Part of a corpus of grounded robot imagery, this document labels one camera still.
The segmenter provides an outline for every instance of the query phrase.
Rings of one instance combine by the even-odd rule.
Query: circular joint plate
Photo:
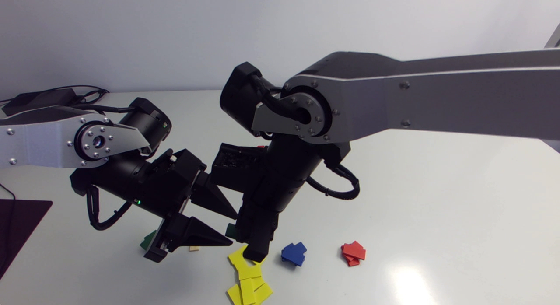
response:
[[[325,127],[325,111],[321,104],[310,94],[296,92],[281,99],[295,105],[298,109],[305,109],[310,115],[308,124],[294,121],[293,133],[296,135],[316,136]]]
[[[96,124],[84,129],[79,139],[82,152],[92,159],[104,158],[114,143],[109,139],[112,136],[111,129],[106,124]]]

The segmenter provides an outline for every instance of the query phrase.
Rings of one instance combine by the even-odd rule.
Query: yellow block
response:
[[[245,259],[243,258],[243,252],[245,250],[245,248],[247,247],[247,245],[241,247],[240,249],[234,251],[233,253],[231,253],[228,258],[230,259],[230,262],[232,265],[234,265],[234,267],[239,271],[240,267],[248,267],[247,262],[245,261]]]
[[[260,271],[260,265],[254,265],[252,267],[246,266],[244,268],[238,268],[239,279],[250,279],[252,277],[260,277],[262,273]]]
[[[234,305],[243,305],[242,291],[238,284],[230,287],[230,289],[227,291],[227,294],[230,296],[230,299]]]
[[[251,279],[244,279],[239,281],[241,286],[241,301],[243,305],[255,303],[255,290],[252,288]]]
[[[255,291],[256,305],[260,305],[260,303],[264,302],[264,300],[271,295],[272,289],[270,288],[270,286],[268,286],[268,284],[264,283]]]
[[[253,277],[251,280],[252,280],[252,288],[255,290],[264,284],[263,277]]]

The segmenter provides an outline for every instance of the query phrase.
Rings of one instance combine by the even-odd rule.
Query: white wall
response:
[[[0,0],[0,98],[88,83],[221,88],[249,60],[275,84],[336,50],[400,60],[540,49],[560,0]]]

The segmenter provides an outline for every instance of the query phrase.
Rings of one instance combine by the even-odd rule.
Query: red foam piece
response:
[[[350,257],[366,260],[366,250],[357,241],[342,246],[342,253]]]
[[[352,259],[352,261],[348,261],[348,267],[357,266],[360,264],[360,261],[356,258]]]

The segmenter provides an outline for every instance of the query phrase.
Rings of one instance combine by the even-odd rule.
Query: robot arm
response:
[[[270,146],[222,145],[212,177],[243,193],[235,238],[248,243],[246,258],[261,261],[278,214],[305,182],[356,197],[358,179],[340,165],[350,141],[402,128],[532,137],[560,151],[559,89],[558,49],[408,62],[336,52],[282,88],[246,62],[234,69],[220,105]],[[332,192],[310,177],[322,159],[352,182],[352,192]]]
[[[98,110],[126,113],[114,123]],[[164,152],[152,163],[171,131],[158,107],[136,98],[126,108],[78,104],[26,110],[0,120],[0,168],[19,165],[77,168],[72,188],[87,196],[90,224],[103,231],[132,205],[162,218],[144,257],[160,262],[183,245],[231,245],[232,241],[195,217],[182,214],[192,203],[235,219],[236,211],[205,172],[206,165],[184,149]],[[98,188],[126,201],[110,219],[98,221]]]

